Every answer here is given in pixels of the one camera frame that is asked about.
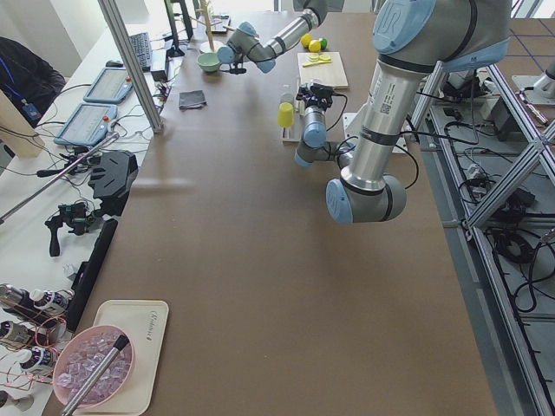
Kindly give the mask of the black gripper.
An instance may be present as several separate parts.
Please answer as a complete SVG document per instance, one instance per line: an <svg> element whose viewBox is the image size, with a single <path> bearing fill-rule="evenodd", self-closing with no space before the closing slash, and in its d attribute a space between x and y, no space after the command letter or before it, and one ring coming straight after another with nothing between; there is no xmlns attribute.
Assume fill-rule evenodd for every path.
<svg viewBox="0 0 555 416"><path fill-rule="evenodd" d="M323 84L303 84L298 88L296 100L305 108L317 107L326 111L333 104L333 87Z"/></svg>
<svg viewBox="0 0 555 416"><path fill-rule="evenodd" d="M221 62L220 71L231 75L242 75L246 73L246 68L242 62Z"/></svg>

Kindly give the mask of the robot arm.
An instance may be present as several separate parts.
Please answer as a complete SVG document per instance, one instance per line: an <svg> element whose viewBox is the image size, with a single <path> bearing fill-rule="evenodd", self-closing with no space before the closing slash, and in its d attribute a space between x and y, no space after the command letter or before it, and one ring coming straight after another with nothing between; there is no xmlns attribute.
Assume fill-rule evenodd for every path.
<svg viewBox="0 0 555 416"><path fill-rule="evenodd" d="M304 1L302 14L283 27L266 43L261 43L255 27L242 22L224 46L216 52L219 63L229 65L234 75L244 74L244 61L253 62L264 74L272 71L276 59L293 49L301 37L321 26L328 14L327 1Z"/></svg>
<svg viewBox="0 0 555 416"><path fill-rule="evenodd" d="M379 74L372 81L353 151L326 187L340 224L397 217L407 194L385 172L422 78L440 62L448 72L482 68L508 50L509 1L387 1L373 28Z"/></svg>

